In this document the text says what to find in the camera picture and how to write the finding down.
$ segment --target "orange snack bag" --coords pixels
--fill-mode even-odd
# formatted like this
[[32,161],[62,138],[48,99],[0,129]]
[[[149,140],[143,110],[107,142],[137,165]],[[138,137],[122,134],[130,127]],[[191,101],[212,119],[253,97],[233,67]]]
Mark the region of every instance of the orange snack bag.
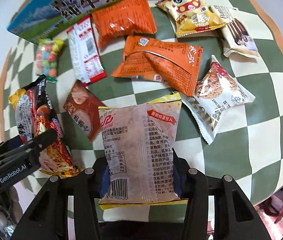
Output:
[[99,48],[118,36],[157,32],[147,0],[122,0],[92,13],[99,34]]
[[121,63],[111,74],[167,83],[192,96],[196,87],[203,48],[180,42],[164,42],[128,36]]

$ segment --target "nutrition label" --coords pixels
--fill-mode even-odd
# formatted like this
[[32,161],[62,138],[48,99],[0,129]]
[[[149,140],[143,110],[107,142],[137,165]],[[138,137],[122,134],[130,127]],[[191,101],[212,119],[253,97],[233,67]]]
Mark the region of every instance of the nutrition label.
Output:
[[126,173],[126,163],[125,163],[125,154],[124,152],[111,152],[111,150],[106,150],[106,159],[109,165],[109,175],[115,175],[117,173]]

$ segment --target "candy bag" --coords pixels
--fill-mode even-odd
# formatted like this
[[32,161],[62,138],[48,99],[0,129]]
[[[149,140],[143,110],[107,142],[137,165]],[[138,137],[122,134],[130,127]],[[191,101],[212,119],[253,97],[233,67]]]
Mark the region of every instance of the candy bag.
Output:
[[174,18],[177,37],[215,30],[227,24],[211,12],[203,0],[159,0],[156,6]]
[[174,192],[173,150],[181,101],[179,94],[123,108],[99,107],[111,204],[158,204],[178,200]]
[[45,87],[46,76],[41,75],[35,82],[22,88],[26,93],[21,94],[17,90],[15,96],[9,97],[15,101],[19,94],[15,112],[18,133],[25,143],[49,128],[55,129],[57,140],[40,152],[41,171],[51,175],[73,176],[78,170],[72,163],[71,151],[65,144],[63,131]]
[[99,34],[99,48],[118,36],[157,32],[147,0],[123,0],[92,13]]
[[47,81],[57,83],[57,59],[64,45],[62,39],[41,39],[36,50],[34,68],[36,75],[47,76]]
[[197,82],[203,48],[180,42],[164,42],[128,36],[121,63],[111,74],[167,83],[192,96]]
[[105,104],[87,90],[80,80],[73,85],[63,106],[91,142],[100,131],[99,106]]
[[218,14],[228,24],[220,29],[224,37],[224,55],[229,57],[231,53],[252,58],[259,58],[257,46],[254,39],[249,35],[242,21],[242,13],[238,8],[229,8],[221,5],[210,6],[211,10]]
[[208,144],[214,141],[222,113],[231,107],[252,103],[255,96],[231,77],[211,56],[211,68],[197,82],[193,97],[180,94],[182,102],[195,117],[200,132]]

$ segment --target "table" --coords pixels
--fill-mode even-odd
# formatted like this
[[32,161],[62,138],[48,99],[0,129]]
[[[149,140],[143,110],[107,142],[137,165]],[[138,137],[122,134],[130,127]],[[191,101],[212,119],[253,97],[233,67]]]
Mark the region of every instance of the table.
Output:
[[[283,42],[279,30],[269,17],[250,0],[205,0],[207,4],[238,7],[244,15],[244,24],[254,38],[262,59],[254,62],[239,55],[226,58],[216,32],[200,33],[196,37],[176,38],[175,23],[150,0],[158,28],[155,35],[164,41],[180,41],[204,48],[198,79],[209,69],[214,54],[230,75],[256,96],[252,104],[230,109],[222,119],[219,134],[208,146],[199,134],[190,112],[183,106],[174,145],[179,157],[185,158],[208,176],[233,176],[253,204],[260,203],[283,186]],[[62,108],[74,82],[67,35],[65,51],[59,59],[58,83],[47,83],[47,92],[64,128],[65,138],[72,149],[74,160],[81,168],[91,167],[96,158],[103,156],[101,135],[91,143]],[[89,90],[107,106],[124,107],[141,104],[171,93],[166,84],[113,78],[111,72],[121,63],[124,38],[117,38],[100,51],[108,77],[89,86]],[[36,46],[19,39],[12,48],[3,69],[3,92],[0,103],[3,109],[3,133],[8,139],[18,134],[14,111],[8,96],[19,87],[36,79],[32,64]],[[24,179],[25,187],[39,191],[47,176],[35,172]],[[213,218],[213,199],[210,198],[209,219]],[[73,217],[72,199],[69,199],[69,216]],[[118,219],[139,221],[182,222],[186,205],[136,206],[102,211],[97,207],[100,221]]]

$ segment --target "barcode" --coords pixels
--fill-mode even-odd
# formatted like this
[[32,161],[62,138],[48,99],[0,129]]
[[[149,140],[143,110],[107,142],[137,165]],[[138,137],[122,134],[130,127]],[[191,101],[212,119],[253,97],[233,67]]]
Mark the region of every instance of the barcode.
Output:
[[111,181],[107,195],[128,198],[127,179],[115,179]]
[[93,38],[88,38],[88,40],[86,41],[89,56],[96,54],[94,43],[95,41]]

